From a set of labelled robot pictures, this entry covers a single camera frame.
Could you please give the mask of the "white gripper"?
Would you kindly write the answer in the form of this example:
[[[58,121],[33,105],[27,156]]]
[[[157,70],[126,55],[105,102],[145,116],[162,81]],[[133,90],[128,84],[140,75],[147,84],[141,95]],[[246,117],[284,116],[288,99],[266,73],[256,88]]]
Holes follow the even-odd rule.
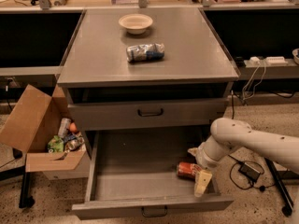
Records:
[[[216,142],[203,142],[199,147],[189,148],[187,152],[196,158],[197,164],[202,169],[205,169],[195,175],[194,196],[199,197],[205,193],[212,179],[212,173],[207,170],[212,171],[219,166],[224,151]]]

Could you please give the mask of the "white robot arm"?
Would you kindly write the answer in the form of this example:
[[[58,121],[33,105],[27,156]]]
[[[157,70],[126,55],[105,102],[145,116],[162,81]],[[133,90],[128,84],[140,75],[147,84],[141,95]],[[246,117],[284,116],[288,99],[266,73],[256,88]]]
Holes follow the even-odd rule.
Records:
[[[253,130],[248,123],[237,119],[215,119],[208,139],[188,152],[203,170],[213,171],[224,157],[241,147],[299,174],[298,137]]]

